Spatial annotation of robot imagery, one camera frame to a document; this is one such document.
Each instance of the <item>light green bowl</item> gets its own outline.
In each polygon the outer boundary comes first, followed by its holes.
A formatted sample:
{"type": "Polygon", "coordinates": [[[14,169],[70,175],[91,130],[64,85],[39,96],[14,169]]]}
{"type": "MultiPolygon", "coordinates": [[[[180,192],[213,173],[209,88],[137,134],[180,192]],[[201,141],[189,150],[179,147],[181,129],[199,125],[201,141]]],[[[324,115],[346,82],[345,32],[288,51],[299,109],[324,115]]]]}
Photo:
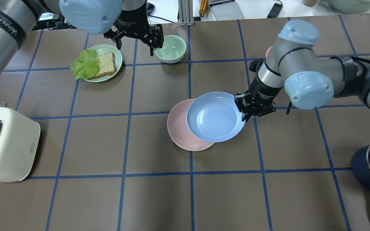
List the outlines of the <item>light green bowl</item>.
{"type": "Polygon", "coordinates": [[[186,51],[185,41],[176,35],[163,37],[163,46],[155,51],[158,58],[165,63],[176,63],[184,57],[186,51]]]}

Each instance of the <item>orange tool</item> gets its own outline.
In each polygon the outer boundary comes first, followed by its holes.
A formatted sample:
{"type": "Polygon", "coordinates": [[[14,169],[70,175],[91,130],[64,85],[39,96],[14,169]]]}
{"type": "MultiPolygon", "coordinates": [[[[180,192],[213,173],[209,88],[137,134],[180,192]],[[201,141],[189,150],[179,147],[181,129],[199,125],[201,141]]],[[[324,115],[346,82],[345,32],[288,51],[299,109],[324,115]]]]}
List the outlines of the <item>orange tool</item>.
{"type": "Polygon", "coordinates": [[[199,8],[199,16],[204,17],[207,12],[208,0],[201,0],[201,7],[199,8]]]}

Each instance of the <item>black power adapter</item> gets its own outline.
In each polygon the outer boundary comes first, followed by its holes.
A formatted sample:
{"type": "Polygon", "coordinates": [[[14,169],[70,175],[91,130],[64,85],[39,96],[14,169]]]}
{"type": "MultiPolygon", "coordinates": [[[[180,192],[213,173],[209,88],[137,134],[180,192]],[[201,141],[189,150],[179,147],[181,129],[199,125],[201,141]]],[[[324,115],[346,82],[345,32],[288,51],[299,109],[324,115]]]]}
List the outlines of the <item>black power adapter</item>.
{"type": "Polygon", "coordinates": [[[279,4],[279,3],[275,3],[275,4],[273,4],[273,6],[272,6],[272,9],[270,9],[270,12],[269,12],[269,14],[268,14],[268,19],[269,18],[277,18],[278,17],[278,15],[279,15],[279,12],[281,12],[281,10],[282,10],[282,4],[279,4]]]}

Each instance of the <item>blue plate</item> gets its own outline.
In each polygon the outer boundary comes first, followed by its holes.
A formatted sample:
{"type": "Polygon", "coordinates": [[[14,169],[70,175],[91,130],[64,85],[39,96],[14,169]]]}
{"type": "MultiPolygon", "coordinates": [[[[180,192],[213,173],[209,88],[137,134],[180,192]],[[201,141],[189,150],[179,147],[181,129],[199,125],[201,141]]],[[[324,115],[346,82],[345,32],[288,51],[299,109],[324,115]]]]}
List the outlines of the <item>blue plate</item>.
{"type": "Polygon", "coordinates": [[[242,113],[226,92],[210,92],[192,102],[187,112],[189,130],[206,142],[223,142],[243,128],[242,113]]]}

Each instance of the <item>green lettuce leaf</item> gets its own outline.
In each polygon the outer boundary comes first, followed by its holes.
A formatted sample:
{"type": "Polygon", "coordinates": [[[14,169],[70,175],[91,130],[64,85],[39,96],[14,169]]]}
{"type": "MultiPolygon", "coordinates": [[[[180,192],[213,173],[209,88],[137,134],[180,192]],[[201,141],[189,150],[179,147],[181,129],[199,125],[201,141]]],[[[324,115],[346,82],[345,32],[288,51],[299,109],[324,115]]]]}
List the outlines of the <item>green lettuce leaf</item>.
{"type": "Polygon", "coordinates": [[[79,57],[69,65],[75,79],[92,79],[99,71],[100,66],[94,56],[95,50],[83,50],[79,57]]]}

